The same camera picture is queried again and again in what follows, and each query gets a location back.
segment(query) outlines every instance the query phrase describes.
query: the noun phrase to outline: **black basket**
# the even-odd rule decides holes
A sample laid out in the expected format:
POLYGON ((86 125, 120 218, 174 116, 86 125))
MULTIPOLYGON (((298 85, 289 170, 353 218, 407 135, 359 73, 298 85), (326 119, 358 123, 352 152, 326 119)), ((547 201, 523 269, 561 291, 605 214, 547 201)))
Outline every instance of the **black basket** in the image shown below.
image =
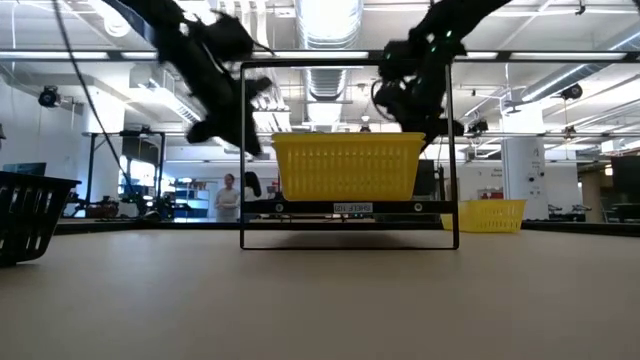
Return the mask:
POLYGON ((78 184, 0 171, 0 266, 44 255, 69 192, 78 184))

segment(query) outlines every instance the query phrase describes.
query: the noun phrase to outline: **yellow basket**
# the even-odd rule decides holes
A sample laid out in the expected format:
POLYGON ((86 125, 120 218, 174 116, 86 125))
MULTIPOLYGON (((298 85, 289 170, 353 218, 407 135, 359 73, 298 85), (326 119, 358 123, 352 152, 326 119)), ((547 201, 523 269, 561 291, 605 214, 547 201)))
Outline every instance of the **yellow basket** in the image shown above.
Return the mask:
MULTIPOLYGON (((460 231, 471 233, 517 233, 522 225, 526 200, 471 200, 458 204, 460 231)), ((453 228, 452 215, 441 215, 445 230, 453 228)))
POLYGON ((413 195, 421 133, 274 134, 289 201, 405 201, 413 195))

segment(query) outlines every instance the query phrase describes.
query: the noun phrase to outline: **black cable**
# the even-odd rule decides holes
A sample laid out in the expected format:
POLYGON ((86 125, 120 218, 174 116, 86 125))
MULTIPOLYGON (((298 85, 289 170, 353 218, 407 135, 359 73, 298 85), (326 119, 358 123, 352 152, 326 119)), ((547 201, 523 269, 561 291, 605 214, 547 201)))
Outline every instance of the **black cable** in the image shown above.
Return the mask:
POLYGON ((100 121, 100 117, 98 116, 98 111, 96 110, 96 106, 93 103, 93 99, 91 98, 91 94, 89 93, 89 88, 87 87, 87 83, 86 83, 86 81, 84 81, 84 77, 82 76, 82 73, 80 72, 80 67, 78 66, 78 62, 76 61, 76 58, 73 55, 73 49, 71 48, 71 41, 69 41, 69 34, 67 33, 67 29, 64 26, 64 20, 62 19, 62 12, 60 10, 60 4, 58 3, 58 0, 51 0, 51 3, 53 4, 53 9, 55 10, 56 20, 58 22, 58 29, 60 30, 60 35, 62 35, 62 40, 64 41, 64 46, 65 46, 65 48, 67 50, 67 53, 69 54, 69 60, 71 60, 71 65, 73 65, 73 70, 75 71, 76 76, 78 77, 78 80, 80 81, 80 85, 82 86, 82 90, 84 91, 84 95, 87 97, 87 102, 89 103, 89 107, 91 108, 91 112, 93 113, 93 116, 96 117, 96 122, 100 126, 100 130, 102 131, 102 134, 104 135, 104 139, 107 142, 107 145, 109 145, 109 149, 111 150, 111 153, 113 154, 113 158, 115 159, 116 164, 118 164, 118 168, 122 172, 122 176, 124 177, 125 182, 127 183, 126 184, 127 188, 133 194, 134 191, 133 191, 133 185, 131 184, 131 178, 129 177, 129 174, 127 174, 124 171, 124 169, 122 169, 122 166, 120 166, 120 157, 118 156, 118 153, 116 152, 116 149, 113 146, 113 143, 111 142, 111 139, 110 139, 109 135, 107 134, 107 130, 104 128, 104 125, 102 124, 102 121, 100 121))

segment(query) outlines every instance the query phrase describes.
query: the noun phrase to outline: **label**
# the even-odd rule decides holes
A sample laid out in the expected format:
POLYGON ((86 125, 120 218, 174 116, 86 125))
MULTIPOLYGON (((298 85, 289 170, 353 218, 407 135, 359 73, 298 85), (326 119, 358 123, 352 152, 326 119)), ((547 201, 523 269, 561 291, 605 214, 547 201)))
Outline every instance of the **label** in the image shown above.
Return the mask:
POLYGON ((334 203, 334 214, 363 214, 372 213, 373 203, 334 203))

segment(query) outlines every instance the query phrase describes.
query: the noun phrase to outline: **ceiling pipe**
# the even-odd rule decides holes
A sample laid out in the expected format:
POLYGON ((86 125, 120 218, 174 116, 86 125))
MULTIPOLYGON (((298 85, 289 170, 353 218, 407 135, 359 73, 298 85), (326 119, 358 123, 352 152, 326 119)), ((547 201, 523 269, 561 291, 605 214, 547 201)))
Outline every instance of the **ceiling pipe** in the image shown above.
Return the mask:
MULTIPOLYGON (((637 51, 640 49, 640 24, 635 24, 622 33, 604 42, 596 50, 603 51, 637 51)), ((577 82, 607 68, 611 64, 567 65, 553 72, 539 82, 528 86, 520 99, 524 103, 536 102, 568 88, 577 82)))
MULTIPOLYGON (((363 0, 296 0, 299 44, 305 50, 353 49, 362 23, 363 0)), ((348 71, 305 70, 309 100, 336 101, 345 95, 348 71)), ((340 119, 341 104, 309 104, 312 122, 332 124, 340 119)))

